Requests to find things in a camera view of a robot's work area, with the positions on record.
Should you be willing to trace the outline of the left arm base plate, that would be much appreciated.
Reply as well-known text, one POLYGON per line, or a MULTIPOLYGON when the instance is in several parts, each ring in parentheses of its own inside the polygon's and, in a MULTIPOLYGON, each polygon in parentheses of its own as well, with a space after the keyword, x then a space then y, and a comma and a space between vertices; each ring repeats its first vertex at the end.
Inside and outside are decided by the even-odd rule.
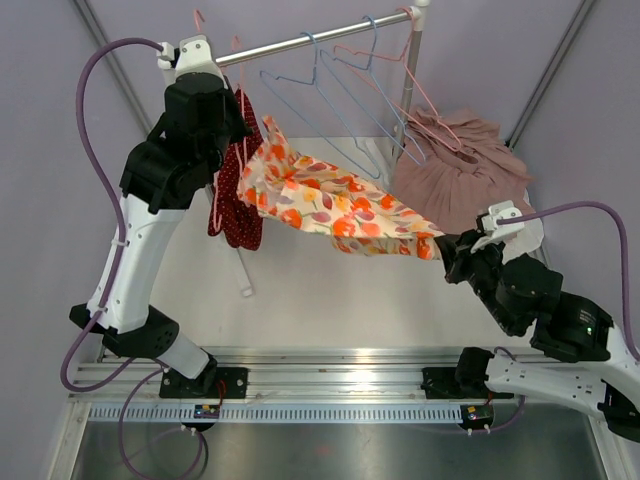
POLYGON ((242 367, 220 367, 205 383, 187 379, 170 369, 162 375, 159 397, 162 399, 245 399, 249 370, 242 367))

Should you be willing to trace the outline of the metal clothes rack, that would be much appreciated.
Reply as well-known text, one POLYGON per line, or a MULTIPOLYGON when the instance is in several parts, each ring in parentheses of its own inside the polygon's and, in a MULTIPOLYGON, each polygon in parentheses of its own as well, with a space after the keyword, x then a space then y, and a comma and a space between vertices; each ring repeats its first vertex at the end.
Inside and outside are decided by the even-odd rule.
MULTIPOLYGON (((301 48, 307 45, 312 45, 314 41, 320 43, 324 41, 335 40, 341 37, 355 35, 357 33, 362 33, 368 30, 375 30, 375 28, 378 27, 382 28, 384 26, 390 26, 405 21, 411 20, 417 26, 418 23, 424 20, 426 8, 429 5, 430 1, 416 2, 417 3, 414 3, 414 5, 401 7, 398 12, 384 17, 374 18, 373 20, 367 20, 367 17, 365 17, 365 19, 359 23, 347 25, 344 27, 312 34, 310 33, 308 35, 306 33, 301 33, 299 36, 292 39, 283 40, 280 42, 275 42, 269 45, 251 49, 240 50, 235 53, 221 56, 217 59, 212 57, 212 61, 216 63, 218 67, 228 67, 236 64, 244 64, 246 62, 250 62, 259 58, 301 48)), ((173 70, 169 68, 169 47, 171 45, 168 42, 161 42, 161 46, 163 47, 165 52, 162 55, 157 54, 157 65, 163 73, 166 86, 169 86, 175 82, 177 74, 172 73, 173 70)), ((253 286, 249 279, 247 269, 241 259, 239 250, 230 249, 228 253, 231 260, 231 270, 236 275, 241 296, 244 298, 252 296, 254 294, 253 286)))

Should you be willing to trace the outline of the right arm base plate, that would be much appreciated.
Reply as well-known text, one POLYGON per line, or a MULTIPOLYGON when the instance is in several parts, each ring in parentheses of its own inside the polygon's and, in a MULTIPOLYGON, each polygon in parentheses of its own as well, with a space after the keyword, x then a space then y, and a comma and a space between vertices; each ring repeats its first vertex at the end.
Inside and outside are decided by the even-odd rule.
POLYGON ((422 369, 422 390, 427 399, 436 400, 503 400, 514 399, 513 393, 490 390, 484 372, 459 370, 454 367, 425 367, 422 369))

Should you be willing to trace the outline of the orange floral skirt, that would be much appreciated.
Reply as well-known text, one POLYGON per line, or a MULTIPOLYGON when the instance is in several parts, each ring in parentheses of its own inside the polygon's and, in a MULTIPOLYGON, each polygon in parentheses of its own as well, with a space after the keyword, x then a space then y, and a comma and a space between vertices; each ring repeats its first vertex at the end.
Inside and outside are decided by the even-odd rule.
POLYGON ((264 219, 326 236, 343 253, 442 258, 443 233, 376 184, 297 151, 270 116, 266 138, 248 161, 238 198, 264 219))

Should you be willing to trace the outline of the aluminium rail frame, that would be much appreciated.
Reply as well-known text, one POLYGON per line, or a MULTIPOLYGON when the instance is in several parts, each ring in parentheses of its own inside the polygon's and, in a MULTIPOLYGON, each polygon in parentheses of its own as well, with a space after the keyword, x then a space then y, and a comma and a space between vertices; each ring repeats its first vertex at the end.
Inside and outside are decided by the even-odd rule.
MULTIPOLYGON (((509 347, 521 363, 579 375, 578 364, 561 364, 525 347, 509 347)), ((246 402, 259 403, 417 403, 421 370, 455 367, 461 347, 403 348, 249 348, 208 347, 221 367, 247 368, 246 402)), ((124 363, 107 354, 102 362, 81 363, 76 386, 104 380, 124 363)), ((68 392, 76 401, 120 401, 148 374, 159 368, 136 360, 108 385, 89 393, 68 392)))

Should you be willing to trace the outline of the red polka dot skirt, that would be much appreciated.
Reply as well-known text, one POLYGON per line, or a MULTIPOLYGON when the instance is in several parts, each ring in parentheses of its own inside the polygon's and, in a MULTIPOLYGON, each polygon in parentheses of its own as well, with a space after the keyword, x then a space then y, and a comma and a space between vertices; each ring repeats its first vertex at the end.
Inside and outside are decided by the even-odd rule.
POLYGON ((236 89, 235 96, 251 133, 227 149, 222 168, 214 180, 207 233, 210 237, 223 234, 231 248, 256 251, 261 245, 263 220, 254 205, 247 205, 238 198, 237 187, 240 174, 263 138, 248 96, 241 87, 236 89))

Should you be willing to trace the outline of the white skirt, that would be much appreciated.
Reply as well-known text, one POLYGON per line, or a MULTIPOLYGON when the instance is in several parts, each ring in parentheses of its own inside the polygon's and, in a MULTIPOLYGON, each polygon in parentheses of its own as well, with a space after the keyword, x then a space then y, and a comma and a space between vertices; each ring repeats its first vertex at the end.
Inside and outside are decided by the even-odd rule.
POLYGON ((503 250, 503 262, 506 263, 520 255, 537 250, 544 238, 544 228, 540 219, 529 220, 515 236, 508 238, 503 250))

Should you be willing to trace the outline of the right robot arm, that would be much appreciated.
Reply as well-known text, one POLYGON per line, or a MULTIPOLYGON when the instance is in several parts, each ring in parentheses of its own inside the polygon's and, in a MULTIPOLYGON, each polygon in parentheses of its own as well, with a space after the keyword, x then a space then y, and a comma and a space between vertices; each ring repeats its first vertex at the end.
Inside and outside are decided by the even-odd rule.
POLYGON ((639 363, 612 317, 593 301, 563 291, 562 275, 541 261, 528 254, 504 260, 503 244, 477 248, 480 238, 474 230, 436 238, 446 281, 467 283, 507 335, 529 334, 533 349, 581 371, 527 367, 466 347, 453 374, 456 389, 473 397, 504 393, 544 399, 638 441, 639 363))

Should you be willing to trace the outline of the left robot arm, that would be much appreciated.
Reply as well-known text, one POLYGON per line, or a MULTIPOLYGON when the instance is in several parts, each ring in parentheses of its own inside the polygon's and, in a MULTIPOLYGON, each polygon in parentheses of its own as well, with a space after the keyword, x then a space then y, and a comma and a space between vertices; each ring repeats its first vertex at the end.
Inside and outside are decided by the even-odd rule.
POLYGON ((112 353, 149 359, 194 397, 217 383, 217 361, 153 307, 150 297, 169 241, 195 193, 222 167, 229 145, 250 132, 222 74, 187 73, 164 93, 165 110, 130 153, 119 183, 121 222, 94 295, 69 318, 112 353))

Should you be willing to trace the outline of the pink skirt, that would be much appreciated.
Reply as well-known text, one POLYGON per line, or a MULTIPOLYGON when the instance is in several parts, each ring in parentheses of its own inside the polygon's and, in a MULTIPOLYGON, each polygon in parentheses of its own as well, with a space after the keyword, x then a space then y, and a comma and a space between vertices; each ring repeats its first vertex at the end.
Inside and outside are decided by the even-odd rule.
POLYGON ((525 201, 531 177, 501 141, 498 124, 469 109, 439 118, 418 108, 407 133, 391 192, 442 232, 471 230, 480 213, 507 200, 533 212, 525 201))

